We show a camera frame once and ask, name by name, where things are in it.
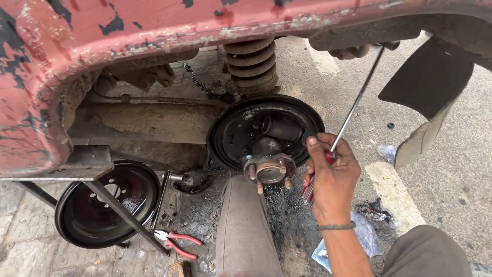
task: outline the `pliers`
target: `pliers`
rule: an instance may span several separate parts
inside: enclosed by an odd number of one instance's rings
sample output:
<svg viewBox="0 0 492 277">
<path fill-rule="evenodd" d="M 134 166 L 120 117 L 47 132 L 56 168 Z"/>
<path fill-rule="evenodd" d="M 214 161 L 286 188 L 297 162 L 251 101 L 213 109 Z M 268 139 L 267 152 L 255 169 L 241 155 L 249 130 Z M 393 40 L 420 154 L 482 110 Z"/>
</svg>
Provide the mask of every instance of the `pliers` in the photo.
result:
<svg viewBox="0 0 492 277">
<path fill-rule="evenodd" d="M 187 241 L 190 241 L 190 242 L 197 244 L 197 245 L 202 245 L 201 241 L 199 241 L 196 238 L 191 237 L 191 236 L 175 234 L 173 231 L 167 233 L 165 231 L 155 230 L 154 234 L 158 239 L 160 239 L 162 241 L 166 241 L 164 246 L 171 247 L 171 249 L 173 249 L 174 251 L 176 251 L 176 253 L 178 253 L 179 255 L 181 255 L 183 257 L 186 257 L 186 258 L 192 259 L 192 260 L 196 260 L 196 255 L 184 252 L 183 250 L 181 250 L 181 248 L 179 248 L 176 244 L 174 244 L 174 242 L 170 239 L 187 240 Z"/>
</svg>

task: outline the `hand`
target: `hand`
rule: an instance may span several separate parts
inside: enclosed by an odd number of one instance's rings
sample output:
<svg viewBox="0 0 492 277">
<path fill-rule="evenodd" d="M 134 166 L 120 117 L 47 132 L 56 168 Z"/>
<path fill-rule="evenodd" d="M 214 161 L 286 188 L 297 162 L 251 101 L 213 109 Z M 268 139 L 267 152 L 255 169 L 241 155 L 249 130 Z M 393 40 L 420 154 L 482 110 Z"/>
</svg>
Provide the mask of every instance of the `hand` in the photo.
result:
<svg viewBox="0 0 492 277">
<path fill-rule="evenodd" d="M 352 197 L 361 167 L 344 139 L 337 144 L 337 160 L 328 164 L 325 151 L 330 151 L 337 136 L 325 133 L 317 136 L 319 141 L 309 137 L 306 142 L 311 158 L 307 162 L 303 186 L 307 187 L 314 175 L 312 214 L 319 225 L 345 225 L 350 223 Z"/>
</svg>

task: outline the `wrist bracelet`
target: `wrist bracelet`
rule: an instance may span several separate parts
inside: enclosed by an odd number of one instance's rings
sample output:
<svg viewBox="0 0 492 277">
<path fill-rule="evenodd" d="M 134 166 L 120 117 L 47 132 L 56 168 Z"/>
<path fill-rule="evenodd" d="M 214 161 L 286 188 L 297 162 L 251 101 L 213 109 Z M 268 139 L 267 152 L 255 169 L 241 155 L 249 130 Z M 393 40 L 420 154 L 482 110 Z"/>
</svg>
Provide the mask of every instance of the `wrist bracelet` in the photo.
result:
<svg viewBox="0 0 492 277">
<path fill-rule="evenodd" d="M 318 231 L 324 231 L 324 230 L 350 230 L 350 229 L 354 229 L 354 227 L 355 227 L 355 222 L 351 220 L 350 223 L 346 225 L 320 225 L 316 228 L 318 229 Z"/>
</svg>

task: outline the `rusty coil spring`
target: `rusty coil spring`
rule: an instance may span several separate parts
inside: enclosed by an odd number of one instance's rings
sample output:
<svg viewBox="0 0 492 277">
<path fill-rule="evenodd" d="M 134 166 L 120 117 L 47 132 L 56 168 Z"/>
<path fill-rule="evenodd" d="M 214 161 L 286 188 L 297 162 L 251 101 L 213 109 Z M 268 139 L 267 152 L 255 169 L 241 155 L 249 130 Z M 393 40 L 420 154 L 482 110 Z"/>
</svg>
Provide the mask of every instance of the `rusty coil spring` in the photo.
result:
<svg viewBox="0 0 492 277">
<path fill-rule="evenodd" d="M 231 81 L 238 92 L 268 92 L 277 84 L 273 37 L 224 45 Z"/>
</svg>

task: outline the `gray trousers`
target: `gray trousers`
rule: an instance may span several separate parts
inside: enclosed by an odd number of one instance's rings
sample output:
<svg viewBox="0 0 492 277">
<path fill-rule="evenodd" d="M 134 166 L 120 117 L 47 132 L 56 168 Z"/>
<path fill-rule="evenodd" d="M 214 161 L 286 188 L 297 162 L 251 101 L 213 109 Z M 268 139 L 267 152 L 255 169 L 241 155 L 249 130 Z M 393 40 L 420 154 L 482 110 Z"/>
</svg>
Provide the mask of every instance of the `gray trousers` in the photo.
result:
<svg viewBox="0 0 492 277">
<path fill-rule="evenodd" d="M 217 227 L 216 276 L 283 277 L 265 197 L 244 176 L 227 181 Z M 421 225 L 399 237 L 383 277 L 471 277 L 465 252 L 441 230 Z"/>
</svg>

